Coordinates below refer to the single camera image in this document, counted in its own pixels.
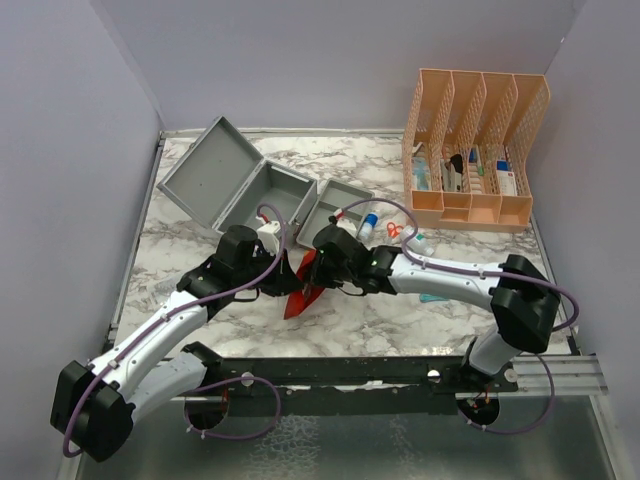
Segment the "orange handled scissors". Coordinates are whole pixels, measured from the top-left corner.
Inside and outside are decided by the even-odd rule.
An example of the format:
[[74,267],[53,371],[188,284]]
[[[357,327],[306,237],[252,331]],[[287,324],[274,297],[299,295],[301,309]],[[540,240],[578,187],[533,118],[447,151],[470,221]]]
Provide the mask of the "orange handled scissors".
[[388,222],[386,225],[387,236],[390,239],[395,239],[396,237],[398,237],[403,229],[403,225],[398,225],[394,222]]

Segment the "red first aid kit pouch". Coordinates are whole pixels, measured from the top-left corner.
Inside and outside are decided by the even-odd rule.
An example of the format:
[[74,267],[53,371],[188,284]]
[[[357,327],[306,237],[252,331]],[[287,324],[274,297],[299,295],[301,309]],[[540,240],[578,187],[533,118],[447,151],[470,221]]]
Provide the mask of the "red first aid kit pouch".
[[309,250],[302,258],[296,271],[296,277],[302,281],[303,286],[300,290],[289,295],[284,309],[284,320],[289,320],[301,315],[324,292],[323,287],[312,285],[309,282],[309,275],[311,274],[317,253],[317,250]]

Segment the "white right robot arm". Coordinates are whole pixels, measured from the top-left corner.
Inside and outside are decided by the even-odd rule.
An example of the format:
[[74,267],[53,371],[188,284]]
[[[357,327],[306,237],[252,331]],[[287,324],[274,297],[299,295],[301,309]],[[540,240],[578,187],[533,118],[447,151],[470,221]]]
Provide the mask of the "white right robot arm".
[[549,344],[560,295],[525,257],[468,264],[406,253],[399,247],[365,247],[330,224],[313,239],[309,283],[336,289],[350,283],[367,294],[428,293],[493,314],[494,326],[474,339],[459,367],[461,383],[481,391],[521,353],[541,354]]

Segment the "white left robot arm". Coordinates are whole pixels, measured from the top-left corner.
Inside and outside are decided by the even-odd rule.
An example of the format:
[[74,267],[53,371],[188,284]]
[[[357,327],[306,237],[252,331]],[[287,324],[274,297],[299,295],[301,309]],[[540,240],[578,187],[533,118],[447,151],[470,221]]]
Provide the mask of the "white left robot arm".
[[258,229],[231,226],[213,255],[185,273],[166,302],[133,334],[102,355],[72,361],[59,374],[50,423],[63,434],[63,454],[104,461],[119,450],[137,420],[173,396],[194,389],[206,395],[221,371],[195,355],[159,363],[181,340],[257,290],[279,297],[299,289],[285,247],[287,229],[263,221]]

